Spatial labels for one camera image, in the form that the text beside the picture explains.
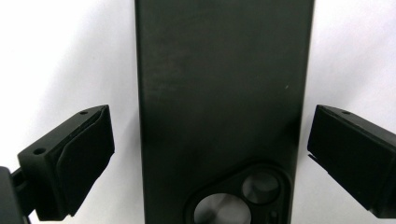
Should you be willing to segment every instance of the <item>screw hole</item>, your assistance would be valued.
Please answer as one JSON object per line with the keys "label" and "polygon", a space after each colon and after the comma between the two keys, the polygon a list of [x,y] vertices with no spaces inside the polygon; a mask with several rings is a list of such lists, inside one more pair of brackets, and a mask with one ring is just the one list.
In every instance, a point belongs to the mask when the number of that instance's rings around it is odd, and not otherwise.
{"label": "screw hole", "polygon": [[46,149],[41,147],[41,148],[38,148],[35,151],[33,151],[33,154],[40,155],[40,154],[43,154],[44,152],[46,152]]}

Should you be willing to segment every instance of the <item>matte black surface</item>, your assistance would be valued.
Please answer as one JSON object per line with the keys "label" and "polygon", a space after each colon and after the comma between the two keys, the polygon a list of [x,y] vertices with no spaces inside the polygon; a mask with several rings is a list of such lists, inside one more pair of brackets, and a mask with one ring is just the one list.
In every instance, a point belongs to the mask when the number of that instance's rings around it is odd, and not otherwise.
{"label": "matte black surface", "polygon": [[318,105],[308,150],[377,217],[396,218],[396,135],[338,108]]}
{"label": "matte black surface", "polygon": [[26,224],[9,170],[0,166],[0,223]]}
{"label": "matte black surface", "polygon": [[135,2],[146,223],[192,223],[201,192],[255,163],[289,181],[288,223],[313,0]]}
{"label": "matte black surface", "polygon": [[114,153],[108,105],[77,113],[19,155],[40,220],[74,215]]}
{"label": "matte black surface", "polygon": [[32,185],[29,184],[23,175],[21,168],[12,173],[11,176],[22,213],[28,217],[35,210],[35,192],[32,190]]}

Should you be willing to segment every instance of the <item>white backdrop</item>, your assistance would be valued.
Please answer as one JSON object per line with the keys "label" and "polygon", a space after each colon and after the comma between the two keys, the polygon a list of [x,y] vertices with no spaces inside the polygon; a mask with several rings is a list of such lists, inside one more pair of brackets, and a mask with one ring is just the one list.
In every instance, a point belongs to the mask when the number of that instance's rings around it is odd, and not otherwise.
{"label": "white backdrop", "polygon": [[[293,224],[396,222],[366,212],[306,151],[317,104],[396,133],[395,60],[396,1],[316,1]],[[136,76],[133,0],[0,0],[0,165],[15,171],[43,134],[110,105],[116,154],[63,223],[144,223]]]}

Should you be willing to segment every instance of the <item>side clamp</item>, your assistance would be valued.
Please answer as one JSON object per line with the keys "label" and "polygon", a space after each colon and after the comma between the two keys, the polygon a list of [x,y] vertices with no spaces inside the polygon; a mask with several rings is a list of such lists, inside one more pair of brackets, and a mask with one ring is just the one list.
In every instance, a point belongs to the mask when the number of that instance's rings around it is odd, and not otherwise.
{"label": "side clamp", "polygon": [[348,111],[318,105],[310,157],[366,210],[396,218],[396,135]]}
{"label": "side clamp", "polygon": [[47,133],[18,159],[12,175],[0,167],[0,223],[63,220],[80,208],[114,153],[108,105],[83,110]]}

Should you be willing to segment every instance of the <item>black panel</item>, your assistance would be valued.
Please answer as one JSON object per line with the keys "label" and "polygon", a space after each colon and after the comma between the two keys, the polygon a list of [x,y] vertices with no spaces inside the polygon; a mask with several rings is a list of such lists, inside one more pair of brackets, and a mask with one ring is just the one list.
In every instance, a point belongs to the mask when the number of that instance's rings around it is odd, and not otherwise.
{"label": "black panel", "polygon": [[[197,195],[254,164],[292,195],[313,1],[135,2],[146,223],[192,222]],[[253,224],[272,206],[247,204]]]}

